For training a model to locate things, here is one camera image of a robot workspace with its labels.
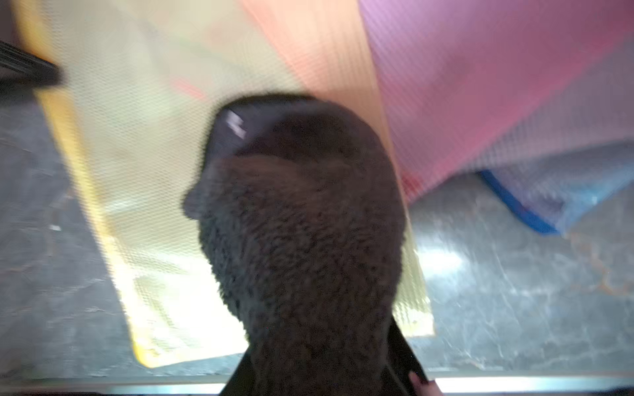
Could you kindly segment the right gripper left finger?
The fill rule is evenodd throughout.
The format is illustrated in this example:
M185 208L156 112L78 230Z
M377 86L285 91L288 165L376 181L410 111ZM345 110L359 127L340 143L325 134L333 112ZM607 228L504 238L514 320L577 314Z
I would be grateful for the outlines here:
M255 371L248 348L219 396L251 396L255 387Z

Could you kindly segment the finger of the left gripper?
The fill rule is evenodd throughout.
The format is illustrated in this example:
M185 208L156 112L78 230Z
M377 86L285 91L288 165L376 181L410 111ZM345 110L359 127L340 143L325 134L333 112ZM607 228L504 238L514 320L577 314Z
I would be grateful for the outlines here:
M5 41L1 41L1 69L13 72L1 77L1 89L54 87L62 83L59 66Z

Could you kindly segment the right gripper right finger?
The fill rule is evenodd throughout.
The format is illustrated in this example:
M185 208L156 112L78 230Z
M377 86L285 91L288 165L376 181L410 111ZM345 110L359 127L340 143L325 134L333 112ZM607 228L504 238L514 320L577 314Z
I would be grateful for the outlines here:
M416 396L417 392L409 375L416 374L421 384L428 384L429 381L394 317L391 318L387 345L386 395Z

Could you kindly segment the yellow mesh document bag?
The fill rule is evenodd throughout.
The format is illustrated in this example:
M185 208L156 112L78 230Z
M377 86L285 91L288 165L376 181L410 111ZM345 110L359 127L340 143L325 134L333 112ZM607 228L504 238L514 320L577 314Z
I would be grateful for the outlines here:
M32 54L63 83L41 89L54 139L148 368L247 347L181 202L211 118L252 92L307 91L348 107L384 145L355 1L16 1Z

